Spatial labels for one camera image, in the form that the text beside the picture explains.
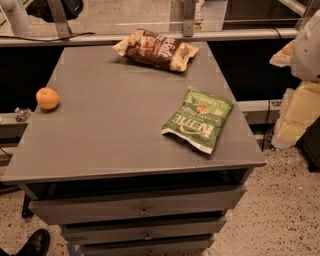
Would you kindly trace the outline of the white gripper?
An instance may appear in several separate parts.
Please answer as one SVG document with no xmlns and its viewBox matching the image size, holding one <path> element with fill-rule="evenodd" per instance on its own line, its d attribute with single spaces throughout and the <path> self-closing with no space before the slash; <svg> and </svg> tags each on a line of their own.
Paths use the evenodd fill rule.
<svg viewBox="0 0 320 256">
<path fill-rule="evenodd" d="M 278 149 L 294 146 L 320 117 L 320 10 L 299 30 L 292 40 L 274 54 L 270 64 L 291 65 L 293 76 L 304 81 L 297 89 L 287 89 L 276 121 L 271 144 Z"/>
</svg>

